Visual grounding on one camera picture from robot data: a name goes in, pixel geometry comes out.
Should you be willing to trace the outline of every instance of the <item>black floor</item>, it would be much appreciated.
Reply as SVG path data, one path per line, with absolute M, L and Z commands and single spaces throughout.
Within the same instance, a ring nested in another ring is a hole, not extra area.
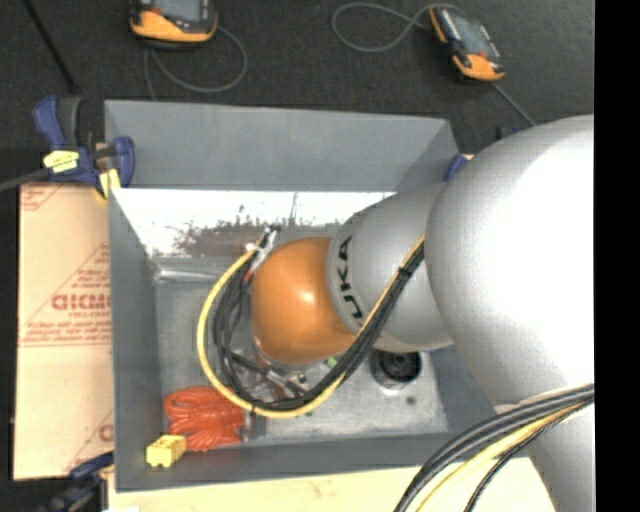
M 103 133 L 102 101 L 148 98 L 143 47 L 127 27 L 126 0 L 4 0 L 0 7 L 0 181 L 37 168 L 44 141 L 31 108 L 49 94 L 68 95 L 67 82 L 26 5 L 33 4 L 79 93 L 80 134 Z M 458 147 L 476 153 L 527 121 L 490 86 L 461 83 L 446 52 L 425 31 L 413 30 L 382 54 L 357 53 L 331 31 L 336 0 L 217 0 L 221 25 L 242 41 L 249 58 L 244 79 L 229 91 L 188 93 L 151 67 L 161 100 L 280 106 L 374 113 L 408 113 L 451 122 Z M 411 15 L 424 3 L 391 0 Z M 456 0 L 481 18 L 501 50 L 507 75 L 499 85 L 537 123 L 594 109 L 595 3 L 587 0 Z M 385 43 L 403 22 L 372 11 L 351 11 L 340 27 L 354 42 Z M 206 48 L 163 55 L 181 78 L 202 86 L 225 83 L 241 57 L 220 33 Z M 0 510 L 30 510 L 61 482 L 10 479 L 10 419 L 16 329 L 16 195 L 0 193 Z

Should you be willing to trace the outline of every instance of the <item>cable bundle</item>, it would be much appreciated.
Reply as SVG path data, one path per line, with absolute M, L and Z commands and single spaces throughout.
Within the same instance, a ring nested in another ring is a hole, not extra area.
M 250 277 L 253 263 L 260 255 L 260 251 L 265 247 L 269 235 L 270 233 L 266 233 L 258 241 L 254 249 L 240 257 L 211 289 L 198 320 L 196 345 L 200 364 L 205 375 L 214 388 L 226 398 L 255 414 L 272 418 L 292 418 L 306 414 L 326 401 L 335 389 L 346 381 L 365 359 L 377 340 L 404 286 L 424 259 L 424 236 L 418 239 L 402 262 L 362 325 L 356 341 L 342 355 L 336 365 L 315 386 L 308 390 L 296 387 L 294 383 L 284 380 L 283 385 L 289 389 L 290 394 L 293 396 L 265 402 L 261 398 L 252 396 L 244 388 L 234 366 L 237 363 L 256 371 L 256 363 L 234 353 L 230 345 L 233 326 L 238 319 L 237 311 L 241 307 L 243 283 L 246 283 Z M 222 384 L 211 368 L 207 357 L 206 328 L 210 311 L 216 300 L 218 300 L 218 305 L 212 323 L 213 342 L 220 360 L 220 371 L 230 383 L 233 391 L 230 391 Z M 257 371 L 263 376 L 273 373 L 273 370 L 268 369 L 258 369 Z
M 447 486 L 463 478 L 479 465 L 497 457 L 497 461 L 481 480 L 467 503 L 465 512 L 471 512 L 482 491 L 513 455 L 544 432 L 592 404 L 594 400 L 594 385 L 589 384 L 523 405 L 470 428 L 450 441 L 425 463 L 405 490 L 394 512 L 408 510 L 420 491 L 456 459 L 475 453 L 471 459 L 431 490 L 416 510 L 427 510 L 427 505 L 433 503 L 434 498 Z
M 218 445 L 242 441 L 244 411 L 216 390 L 193 386 L 167 395 L 163 402 L 169 417 L 169 433 L 187 437 L 190 451 L 212 450 Z

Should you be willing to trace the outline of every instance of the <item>blue clamp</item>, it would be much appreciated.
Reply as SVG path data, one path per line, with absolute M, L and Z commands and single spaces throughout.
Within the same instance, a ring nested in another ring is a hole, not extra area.
M 44 159 L 49 180 L 86 183 L 105 195 L 100 179 L 104 171 L 97 169 L 96 161 L 110 157 L 115 159 L 112 167 L 118 173 L 120 184 L 129 185 L 135 167 L 133 140 L 116 137 L 107 148 L 98 151 L 80 146 L 76 136 L 80 102 L 78 97 L 59 100 L 52 95 L 40 100 L 32 109 L 36 129 L 45 137 L 51 151 Z
M 69 478 L 76 482 L 59 494 L 56 494 L 46 505 L 40 505 L 32 512 L 76 512 L 95 496 L 103 480 L 98 472 L 113 464 L 113 452 L 99 455 L 75 467 Z

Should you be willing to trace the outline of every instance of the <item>yellow clamp label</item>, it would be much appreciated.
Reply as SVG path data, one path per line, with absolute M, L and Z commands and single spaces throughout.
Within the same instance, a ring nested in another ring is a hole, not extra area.
M 117 169 L 109 169 L 100 174 L 100 185 L 102 185 L 104 197 L 109 197 L 110 190 L 121 188 Z
M 45 156 L 42 163 L 57 174 L 77 168 L 79 159 L 80 154 L 76 151 L 57 149 Z

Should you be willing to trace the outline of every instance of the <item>yellow connector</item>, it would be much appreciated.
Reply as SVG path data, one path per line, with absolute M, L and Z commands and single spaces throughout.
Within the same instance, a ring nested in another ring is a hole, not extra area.
M 170 467 L 187 449 L 187 438 L 165 434 L 147 446 L 147 464 Z

